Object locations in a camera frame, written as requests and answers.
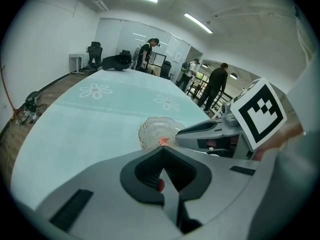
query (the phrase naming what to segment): white ceiling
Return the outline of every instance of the white ceiling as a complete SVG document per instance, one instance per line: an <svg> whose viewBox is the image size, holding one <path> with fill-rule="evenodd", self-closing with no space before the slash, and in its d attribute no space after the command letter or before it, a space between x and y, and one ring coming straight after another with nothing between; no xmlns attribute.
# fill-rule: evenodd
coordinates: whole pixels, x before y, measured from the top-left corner
<svg viewBox="0 0 320 240"><path fill-rule="evenodd" d="M101 10L90 0L82 0L96 12ZM138 11L183 27L203 40L257 34L277 38L282 33L273 27L279 19L290 24L293 3L290 0L102 0L109 10ZM213 31L208 34L184 16L188 13Z"/></svg>

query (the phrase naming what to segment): railing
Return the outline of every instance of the railing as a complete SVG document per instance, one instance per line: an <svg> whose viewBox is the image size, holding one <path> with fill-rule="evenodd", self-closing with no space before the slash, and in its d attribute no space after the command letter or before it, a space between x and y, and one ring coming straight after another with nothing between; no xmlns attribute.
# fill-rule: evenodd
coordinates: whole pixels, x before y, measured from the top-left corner
<svg viewBox="0 0 320 240"><path fill-rule="evenodd" d="M202 94L204 93L207 84L207 81L195 77L186 94L190 96L193 100L195 98L200 99ZM218 95L213 100L210 110L213 112L213 114L215 114L221 108L223 103L229 102L232 99L233 98L227 93L219 91Z"/></svg>

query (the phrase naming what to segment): light blue tablecloth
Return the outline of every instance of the light blue tablecloth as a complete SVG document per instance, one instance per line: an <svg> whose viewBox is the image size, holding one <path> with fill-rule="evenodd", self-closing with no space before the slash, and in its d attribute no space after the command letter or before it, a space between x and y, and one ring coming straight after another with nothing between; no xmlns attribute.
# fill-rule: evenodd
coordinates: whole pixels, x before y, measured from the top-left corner
<svg viewBox="0 0 320 240"><path fill-rule="evenodd" d="M55 188L99 161L141 149L149 117L185 127L208 116L171 81L126 69L98 71L61 95L40 117L16 159L11 191L35 209Z"/></svg>

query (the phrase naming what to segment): black jacket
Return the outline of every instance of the black jacket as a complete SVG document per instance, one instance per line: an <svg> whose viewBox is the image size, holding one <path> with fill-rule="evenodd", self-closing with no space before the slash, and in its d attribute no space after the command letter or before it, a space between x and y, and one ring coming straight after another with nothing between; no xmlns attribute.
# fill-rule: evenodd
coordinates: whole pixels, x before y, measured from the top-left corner
<svg viewBox="0 0 320 240"><path fill-rule="evenodd" d="M209 85L224 92L226 88L228 73L223 67L216 68L209 77Z"/></svg>

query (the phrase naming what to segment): black pants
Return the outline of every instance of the black pants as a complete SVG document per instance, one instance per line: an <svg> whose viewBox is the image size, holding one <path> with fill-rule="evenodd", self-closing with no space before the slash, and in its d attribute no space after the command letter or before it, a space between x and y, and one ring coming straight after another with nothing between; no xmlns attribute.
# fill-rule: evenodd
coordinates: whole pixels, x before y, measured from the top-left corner
<svg viewBox="0 0 320 240"><path fill-rule="evenodd" d="M197 105L201 108L201 106L205 103L206 99L208 98L205 104L205 109L204 109L205 111L208 111L212 103L214 102L215 97L218 95L218 93L219 93L219 90L213 88L210 85L207 85Z"/></svg>
<svg viewBox="0 0 320 240"><path fill-rule="evenodd" d="M182 74L180 80L176 83L176 86L180 87L180 85L183 83L182 91L185 92L187 85L190 81L191 76L187 76L186 74Z"/></svg>
<svg viewBox="0 0 320 240"><path fill-rule="evenodd" d="M136 62L135 70L147 73L147 69L148 69L148 63L145 65L145 68L142 68L142 57L138 58L138 60Z"/></svg>

